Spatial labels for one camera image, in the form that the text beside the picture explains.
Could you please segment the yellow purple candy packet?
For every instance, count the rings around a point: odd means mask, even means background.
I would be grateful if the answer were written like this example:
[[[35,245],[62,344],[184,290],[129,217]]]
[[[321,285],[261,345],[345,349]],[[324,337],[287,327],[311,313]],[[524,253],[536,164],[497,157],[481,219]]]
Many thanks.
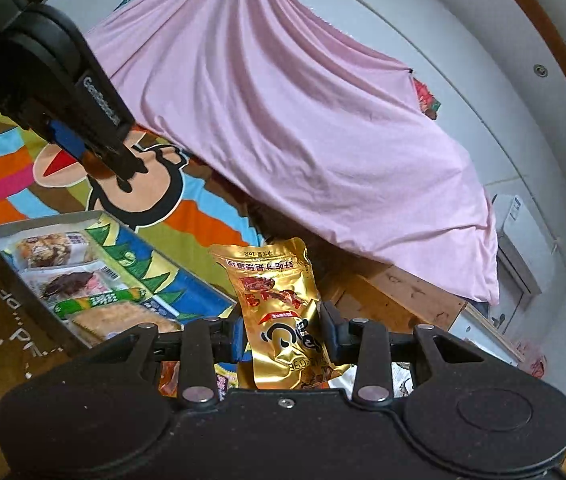
[[[238,388],[240,380],[237,374],[237,365],[231,363],[216,363],[214,364],[214,372],[217,377],[217,388],[219,393],[219,400],[222,401],[228,390]]]

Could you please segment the white air conditioner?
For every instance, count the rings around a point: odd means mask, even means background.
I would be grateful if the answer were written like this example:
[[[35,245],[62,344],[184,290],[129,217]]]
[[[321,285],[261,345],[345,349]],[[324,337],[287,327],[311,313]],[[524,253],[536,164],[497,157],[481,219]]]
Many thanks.
[[[518,195],[496,194],[492,207],[499,260],[526,294],[544,294],[552,284],[555,263],[536,219]]]

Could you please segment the dark jerky clear packet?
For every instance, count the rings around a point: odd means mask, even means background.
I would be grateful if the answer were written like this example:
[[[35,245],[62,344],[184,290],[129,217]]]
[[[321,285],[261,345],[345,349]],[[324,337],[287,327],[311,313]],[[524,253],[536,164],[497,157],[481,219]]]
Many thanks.
[[[19,277],[47,306],[126,287],[120,275],[100,261],[22,271]]]

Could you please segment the colourful monkey cartoon blanket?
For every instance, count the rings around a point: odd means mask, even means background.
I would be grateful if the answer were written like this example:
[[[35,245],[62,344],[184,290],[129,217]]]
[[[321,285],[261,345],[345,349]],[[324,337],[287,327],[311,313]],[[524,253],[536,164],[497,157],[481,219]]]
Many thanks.
[[[104,210],[172,261],[232,292],[208,249],[262,244],[245,195],[199,158],[143,128],[131,131],[126,146],[145,172],[126,183],[97,179],[0,114],[0,224]]]

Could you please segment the blue white milk carton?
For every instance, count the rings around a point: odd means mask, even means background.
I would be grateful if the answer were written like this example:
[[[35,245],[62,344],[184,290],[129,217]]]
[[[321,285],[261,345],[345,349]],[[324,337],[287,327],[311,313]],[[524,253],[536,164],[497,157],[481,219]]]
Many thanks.
[[[155,297],[149,297],[141,301],[140,306],[172,322],[176,322],[180,315],[179,311],[173,309],[168,304],[165,304],[161,299],[156,299]]]

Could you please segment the clear cracker packet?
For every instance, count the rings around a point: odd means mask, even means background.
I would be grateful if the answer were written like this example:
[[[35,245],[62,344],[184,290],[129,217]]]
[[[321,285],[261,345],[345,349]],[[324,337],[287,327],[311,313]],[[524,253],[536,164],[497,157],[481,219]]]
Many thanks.
[[[159,333],[179,332],[181,325],[176,321],[148,310],[132,301],[83,310],[70,316],[68,327],[90,347],[112,339],[138,324],[155,324]]]

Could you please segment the gold foil snack packet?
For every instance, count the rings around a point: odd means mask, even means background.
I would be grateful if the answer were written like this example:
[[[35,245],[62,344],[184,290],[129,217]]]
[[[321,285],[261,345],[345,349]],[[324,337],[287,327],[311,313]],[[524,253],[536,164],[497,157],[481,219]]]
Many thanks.
[[[322,298],[298,237],[262,247],[214,245],[240,307],[259,389],[322,387],[350,368],[328,357]]]

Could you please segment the grey tray with cartoon print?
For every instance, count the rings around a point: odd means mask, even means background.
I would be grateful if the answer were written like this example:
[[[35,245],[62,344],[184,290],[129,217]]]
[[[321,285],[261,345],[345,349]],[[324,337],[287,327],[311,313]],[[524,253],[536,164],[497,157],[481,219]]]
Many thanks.
[[[180,330],[198,318],[224,318],[236,305],[101,211],[0,224],[0,280],[71,353],[98,341],[74,322],[83,312],[133,304],[144,318]]]

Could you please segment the pink bed sheet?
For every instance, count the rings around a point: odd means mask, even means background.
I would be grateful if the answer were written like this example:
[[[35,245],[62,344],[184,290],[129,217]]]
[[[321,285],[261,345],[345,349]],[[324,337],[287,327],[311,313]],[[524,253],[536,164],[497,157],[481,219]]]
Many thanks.
[[[347,252],[499,300],[490,200],[408,66],[298,0],[133,0],[86,36],[136,122]]]

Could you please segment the wooden bed frame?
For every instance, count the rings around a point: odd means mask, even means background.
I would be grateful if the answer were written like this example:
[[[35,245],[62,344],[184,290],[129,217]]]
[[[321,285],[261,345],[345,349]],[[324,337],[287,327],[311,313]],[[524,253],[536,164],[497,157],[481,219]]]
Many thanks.
[[[417,324],[435,325],[534,376],[520,352],[468,301],[398,268],[358,262],[319,280],[324,299],[346,318],[370,318],[394,332]]]

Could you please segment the green sausage stick packet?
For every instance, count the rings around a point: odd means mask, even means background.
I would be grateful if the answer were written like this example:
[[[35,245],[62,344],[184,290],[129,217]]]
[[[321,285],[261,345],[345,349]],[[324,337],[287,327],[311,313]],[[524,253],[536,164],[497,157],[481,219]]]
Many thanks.
[[[66,320],[77,312],[116,304],[120,301],[140,301],[146,296],[146,291],[139,287],[102,292],[101,294],[72,298],[59,301],[52,311],[61,319]]]

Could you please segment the orange snack packet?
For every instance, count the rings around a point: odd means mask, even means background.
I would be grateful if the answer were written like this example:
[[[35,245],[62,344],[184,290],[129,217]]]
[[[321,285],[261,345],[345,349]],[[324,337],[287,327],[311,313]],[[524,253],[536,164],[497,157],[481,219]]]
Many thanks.
[[[161,373],[158,390],[163,396],[176,398],[179,388],[179,361],[164,361],[161,363]]]

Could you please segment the white nut mix snack packet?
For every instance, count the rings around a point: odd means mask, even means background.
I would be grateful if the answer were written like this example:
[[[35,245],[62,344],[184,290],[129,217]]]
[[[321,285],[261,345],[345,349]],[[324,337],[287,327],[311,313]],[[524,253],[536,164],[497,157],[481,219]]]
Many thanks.
[[[54,268],[93,261],[94,252],[81,232],[48,233],[20,240],[13,259],[19,270]]]

